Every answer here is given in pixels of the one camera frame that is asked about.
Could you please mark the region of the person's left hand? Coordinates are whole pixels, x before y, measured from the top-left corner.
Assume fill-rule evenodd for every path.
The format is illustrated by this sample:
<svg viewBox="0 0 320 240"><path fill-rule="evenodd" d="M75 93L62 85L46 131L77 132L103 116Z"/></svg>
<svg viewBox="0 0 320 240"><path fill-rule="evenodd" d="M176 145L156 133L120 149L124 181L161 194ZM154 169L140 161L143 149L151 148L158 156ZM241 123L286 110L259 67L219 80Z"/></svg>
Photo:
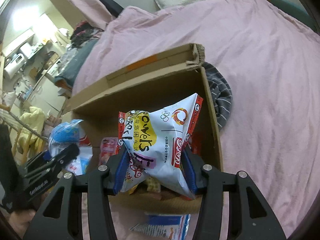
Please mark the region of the person's left hand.
<svg viewBox="0 0 320 240"><path fill-rule="evenodd" d="M8 223L22 238L35 215L36 211L34 209L14 211L10 214Z"/></svg>

